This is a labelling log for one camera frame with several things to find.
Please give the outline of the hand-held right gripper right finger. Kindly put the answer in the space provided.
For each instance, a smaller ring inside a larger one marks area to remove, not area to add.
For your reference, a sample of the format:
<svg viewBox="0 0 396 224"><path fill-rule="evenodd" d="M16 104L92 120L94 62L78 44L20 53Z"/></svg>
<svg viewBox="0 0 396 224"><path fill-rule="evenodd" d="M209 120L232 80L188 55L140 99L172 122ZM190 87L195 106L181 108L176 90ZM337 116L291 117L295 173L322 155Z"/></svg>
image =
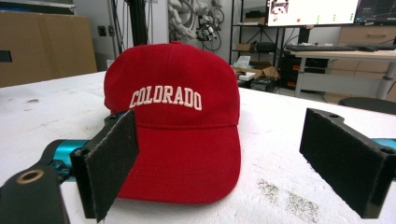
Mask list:
<svg viewBox="0 0 396 224"><path fill-rule="evenodd" d="M300 153L360 217L379 217L396 176L396 150L350 128L334 113L308 108Z"/></svg>

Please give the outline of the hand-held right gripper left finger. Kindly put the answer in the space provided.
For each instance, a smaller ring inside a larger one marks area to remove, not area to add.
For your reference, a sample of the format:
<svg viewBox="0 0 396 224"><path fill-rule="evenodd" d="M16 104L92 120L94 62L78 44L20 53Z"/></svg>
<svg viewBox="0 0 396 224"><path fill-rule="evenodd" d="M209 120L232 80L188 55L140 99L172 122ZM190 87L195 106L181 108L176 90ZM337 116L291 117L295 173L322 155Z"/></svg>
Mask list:
<svg viewBox="0 0 396 224"><path fill-rule="evenodd" d="M70 153L86 218L106 217L138 153L133 110L107 117L92 140Z"/></svg>

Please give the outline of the red baseball cap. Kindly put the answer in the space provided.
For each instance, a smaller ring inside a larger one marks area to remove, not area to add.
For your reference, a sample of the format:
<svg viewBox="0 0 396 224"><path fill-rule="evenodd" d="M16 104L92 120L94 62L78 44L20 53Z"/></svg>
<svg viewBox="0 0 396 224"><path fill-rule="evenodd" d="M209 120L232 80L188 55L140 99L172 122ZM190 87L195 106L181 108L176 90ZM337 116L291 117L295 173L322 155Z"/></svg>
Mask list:
<svg viewBox="0 0 396 224"><path fill-rule="evenodd" d="M202 204L232 192L240 95L222 58L181 43L132 47L106 71L104 94L111 113L135 115L139 154L121 198Z"/></svg>

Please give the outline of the black round stool seat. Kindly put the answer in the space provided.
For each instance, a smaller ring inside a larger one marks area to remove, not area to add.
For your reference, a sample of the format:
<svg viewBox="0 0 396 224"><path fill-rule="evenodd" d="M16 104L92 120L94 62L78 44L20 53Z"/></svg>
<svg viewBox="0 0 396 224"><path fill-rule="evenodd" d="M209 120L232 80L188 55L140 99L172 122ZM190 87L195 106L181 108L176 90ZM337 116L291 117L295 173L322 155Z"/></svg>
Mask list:
<svg viewBox="0 0 396 224"><path fill-rule="evenodd" d="M338 102L339 105L396 115L396 103L367 97L347 97Z"/></svg>

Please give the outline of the light wooden desk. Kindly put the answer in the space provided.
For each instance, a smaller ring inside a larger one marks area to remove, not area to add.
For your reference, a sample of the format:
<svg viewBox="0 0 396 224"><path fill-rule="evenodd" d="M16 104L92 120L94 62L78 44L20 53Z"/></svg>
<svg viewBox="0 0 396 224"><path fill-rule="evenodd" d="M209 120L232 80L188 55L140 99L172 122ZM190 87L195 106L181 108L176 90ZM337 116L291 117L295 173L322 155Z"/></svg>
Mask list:
<svg viewBox="0 0 396 224"><path fill-rule="evenodd" d="M294 96L301 91L325 91L350 95L370 96L385 100L396 73L396 50L363 51L292 51L301 59ZM307 58L360 62L388 63L387 71L381 78L326 75L305 72Z"/></svg>

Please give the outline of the black keyboard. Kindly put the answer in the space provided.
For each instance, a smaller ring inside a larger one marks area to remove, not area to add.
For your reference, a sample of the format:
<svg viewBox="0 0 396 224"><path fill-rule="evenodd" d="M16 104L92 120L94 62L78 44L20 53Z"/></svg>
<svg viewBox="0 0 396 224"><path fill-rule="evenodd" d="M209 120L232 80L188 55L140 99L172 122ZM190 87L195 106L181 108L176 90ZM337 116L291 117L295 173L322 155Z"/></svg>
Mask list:
<svg viewBox="0 0 396 224"><path fill-rule="evenodd" d="M343 46L286 46L287 50L290 51L356 51L357 49L352 47Z"/></svg>

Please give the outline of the open cardboard box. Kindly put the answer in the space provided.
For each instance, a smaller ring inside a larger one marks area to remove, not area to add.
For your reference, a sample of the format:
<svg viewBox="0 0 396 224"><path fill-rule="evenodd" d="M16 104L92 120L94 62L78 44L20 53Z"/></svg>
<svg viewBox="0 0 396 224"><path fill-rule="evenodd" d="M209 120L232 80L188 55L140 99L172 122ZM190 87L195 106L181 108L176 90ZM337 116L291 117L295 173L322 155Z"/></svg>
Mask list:
<svg viewBox="0 0 396 224"><path fill-rule="evenodd" d="M269 61L250 62L247 68L233 66L233 70L238 79L243 81L250 81L258 77L280 78L277 69Z"/></svg>

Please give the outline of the wooden drawer cabinet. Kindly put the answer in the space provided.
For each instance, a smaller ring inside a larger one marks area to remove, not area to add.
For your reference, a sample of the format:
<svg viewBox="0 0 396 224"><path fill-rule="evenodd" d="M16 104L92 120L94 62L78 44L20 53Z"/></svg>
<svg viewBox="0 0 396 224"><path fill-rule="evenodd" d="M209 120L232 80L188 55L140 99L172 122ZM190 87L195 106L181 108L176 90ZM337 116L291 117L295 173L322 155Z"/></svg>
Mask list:
<svg viewBox="0 0 396 224"><path fill-rule="evenodd" d="M396 37L396 26L354 26L343 27L338 43L392 44Z"/></svg>

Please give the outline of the large cardboard box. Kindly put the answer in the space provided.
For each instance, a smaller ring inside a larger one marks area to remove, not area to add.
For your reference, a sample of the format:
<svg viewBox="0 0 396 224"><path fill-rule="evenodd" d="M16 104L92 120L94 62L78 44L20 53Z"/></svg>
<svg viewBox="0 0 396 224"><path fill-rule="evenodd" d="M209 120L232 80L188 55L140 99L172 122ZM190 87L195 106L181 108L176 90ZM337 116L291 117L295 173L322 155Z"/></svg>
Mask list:
<svg viewBox="0 0 396 224"><path fill-rule="evenodd" d="M87 17L0 11L0 87L96 70Z"/></svg>

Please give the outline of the black metal stand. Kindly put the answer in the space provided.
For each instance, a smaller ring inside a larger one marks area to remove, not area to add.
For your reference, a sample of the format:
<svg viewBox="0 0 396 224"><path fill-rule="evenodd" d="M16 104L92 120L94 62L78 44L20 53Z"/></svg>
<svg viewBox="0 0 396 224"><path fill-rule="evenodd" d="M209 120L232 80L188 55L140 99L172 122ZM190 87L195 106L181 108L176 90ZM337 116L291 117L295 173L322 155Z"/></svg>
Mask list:
<svg viewBox="0 0 396 224"><path fill-rule="evenodd" d="M147 45L149 36L146 25L145 0L125 0L130 11L134 46Z"/></svg>

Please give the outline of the dark computer monitor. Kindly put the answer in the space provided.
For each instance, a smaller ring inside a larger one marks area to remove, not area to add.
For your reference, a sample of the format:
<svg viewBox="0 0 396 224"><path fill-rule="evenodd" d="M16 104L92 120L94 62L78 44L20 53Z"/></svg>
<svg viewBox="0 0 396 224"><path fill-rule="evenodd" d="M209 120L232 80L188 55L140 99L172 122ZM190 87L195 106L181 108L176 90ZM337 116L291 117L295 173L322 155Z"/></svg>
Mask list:
<svg viewBox="0 0 396 224"><path fill-rule="evenodd" d="M396 0L360 0L355 23L396 25Z"/></svg>

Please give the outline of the black metal shelf rack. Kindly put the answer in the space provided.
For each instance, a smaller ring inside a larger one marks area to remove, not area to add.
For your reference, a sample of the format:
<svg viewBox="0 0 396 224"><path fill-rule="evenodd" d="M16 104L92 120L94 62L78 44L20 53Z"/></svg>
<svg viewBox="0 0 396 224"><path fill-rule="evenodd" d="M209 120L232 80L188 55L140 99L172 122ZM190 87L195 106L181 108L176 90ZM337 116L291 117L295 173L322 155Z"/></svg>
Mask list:
<svg viewBox="0 0 396 224"><path fill-rule="evenodd" d="M240 56L278 67L285 31L265 24L267 0L232 0L229 64Z"/></svg>

